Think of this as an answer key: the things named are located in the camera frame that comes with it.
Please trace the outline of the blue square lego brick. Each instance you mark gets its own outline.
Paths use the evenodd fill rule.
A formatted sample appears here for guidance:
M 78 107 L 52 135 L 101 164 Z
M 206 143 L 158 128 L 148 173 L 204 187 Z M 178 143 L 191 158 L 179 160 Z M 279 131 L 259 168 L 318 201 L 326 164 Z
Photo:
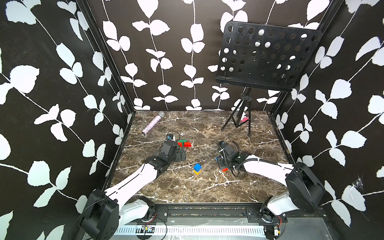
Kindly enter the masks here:
M 202 166 L 201 166 L 200 164 L 195 164 L 195 166 L 194 166 L 194 171 L 195 171 L 195 172 L 200 172 L 200 171 L 201 171 L 201 168 L 202 168 Z

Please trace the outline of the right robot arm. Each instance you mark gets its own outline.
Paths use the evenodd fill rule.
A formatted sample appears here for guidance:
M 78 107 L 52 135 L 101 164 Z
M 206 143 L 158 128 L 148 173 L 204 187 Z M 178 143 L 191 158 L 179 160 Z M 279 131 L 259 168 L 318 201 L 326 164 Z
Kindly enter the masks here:
M 239 145 L 236 142 L 233 144 L 235 149 L 224 141 L 216 143 L 220 154 L 216 161 L 221 170 L 257 174 L 277 181 L 287 188 L 286 192 L 272 196 L 264 202 L 258 216 L 274 218 L 296 210 L 306 213 L 317 210 L 325 187 L 306 164 L 271 162 L 248 152 L 241 152 Z

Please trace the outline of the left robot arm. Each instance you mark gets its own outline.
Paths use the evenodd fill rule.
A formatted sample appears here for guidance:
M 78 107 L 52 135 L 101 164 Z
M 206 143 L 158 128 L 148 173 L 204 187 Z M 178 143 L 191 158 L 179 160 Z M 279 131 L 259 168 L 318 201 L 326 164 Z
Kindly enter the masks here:
M 117 229 L 137 219 L 148 218 L 154 203 L 141 198 L 129 200 L 147 184 L 163 174 L 174 162 L 186 159 L 185 148 L 167 139 L 163 145 L 129 177 L 104 191 L 94 190 L 75 226 L 92 240 L 109 240 Z

